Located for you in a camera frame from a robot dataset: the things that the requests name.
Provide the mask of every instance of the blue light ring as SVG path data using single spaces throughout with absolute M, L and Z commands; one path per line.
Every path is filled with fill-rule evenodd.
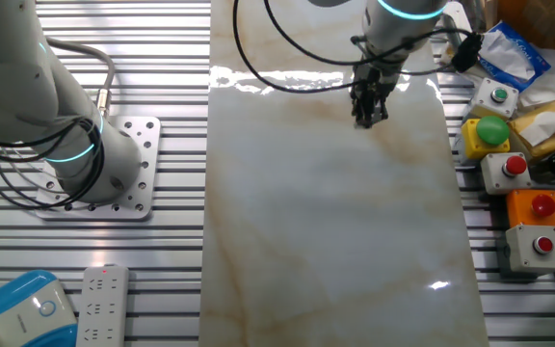
M 102 130 L 104 130 L 104 119 L 100 116 L 100 134 L 102 133 Z M 83 150 L 80 154 L 74 155 L 73 157 L 67 158 L 67 159 L 48 159 L 48 158 L 44 158 L 44 159 L 51 163 L 67 163 L 67 162 L 76 160 L 78 158 L 81 158 L 83 155 L 89 153 L 93 149 L 93 147 L 95 147 L 94 144 L 89 146 L 87 149 Z
M 440 10 L 432 12 L 432 13 L 414 14 L 414 13 L 402 12 L 402 11 L 390 6 L 389 4 L 385 3 L 384 0 L 378 0 L 378 3 L 381 4 L 384 7 L 385 10 L 393 13 L 394 15 L 402 17 L 403 19 L 410 19 L 410 20 L 431 19 L 431 18 L 434 18 L 438 15 L 441 15 L 444 12 L 444 8 L 446 8 L 446 4 L 445 4 Z

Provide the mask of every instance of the marble slab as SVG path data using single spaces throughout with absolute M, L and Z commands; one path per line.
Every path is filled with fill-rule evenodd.
M 359 57 L 365 1 L 273 0 L 308 49 Z M 211 3 L 211 91 L 200 347 L 488 346 L 434 76 L 402 77 L 390 119 L 353 128 L 347 91 L 276 92 Z M 341 84 L 347 67 L 303 57 L 262 1 L 242 0 L 252 63 L 293 88 Z M 406 68 L 434 66 L 427 44 Z

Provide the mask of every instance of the mounting plate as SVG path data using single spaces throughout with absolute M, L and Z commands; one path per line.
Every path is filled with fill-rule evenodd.
M 119 198 L 108 204 L 75 202 L 71 210 L 58 207 L 53 210 L 38 210 L 38 217 L 47 221 L 139 221 L 149 218 L 153 201 L 153 185 L 157 171 L 158 148 L 160 144 L 160 121 L 155 117 L 110 117 L 109 122 L 126 132 L 136 142 L 141 151 L 142 166 L 134 184 Z M 144 143 L 153 146 L 146 148 Z M 44 171 L 54 174 L 54 169 L 44 166 Z M 40 184 L 55 184 L 52 190 L 62 190 L 59 182 L 47 174 L 40 177 Z M 66 194 L 54 194 L 38 190 L 38 200 L 54 203 L 67 198 Z

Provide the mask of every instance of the control box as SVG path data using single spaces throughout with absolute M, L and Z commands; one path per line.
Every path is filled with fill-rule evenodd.
M 498 117 L 468 120 L 454 144 L 460 164 L 477 165 L 490 153 L 509 152 L 509 126 Z
M 507 195 L 509 225 L 555 227 L 555 192 L 513 190 Z
M 507 195 L 532 186 L 523 153 L 488 154 L 481 161 L 481 173 L 489 195 Z
M 74 310 L 55 276 L 32 271 L 0 287 L 4 347 L 74 347 Z
M 497 116 L 509 120 L 517 107 L 519 91 L 489 78 L 484 78 L 468 104 L 466 119 Z
M 544 275 L 555 272 L 555 227 L 513 227 L 497 240 L 501 273 Z

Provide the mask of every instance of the cardboard box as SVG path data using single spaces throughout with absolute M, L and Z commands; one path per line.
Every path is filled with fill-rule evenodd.
M 497 0 L 503 20 L 540 48 L 555 49 L 555 0 Z

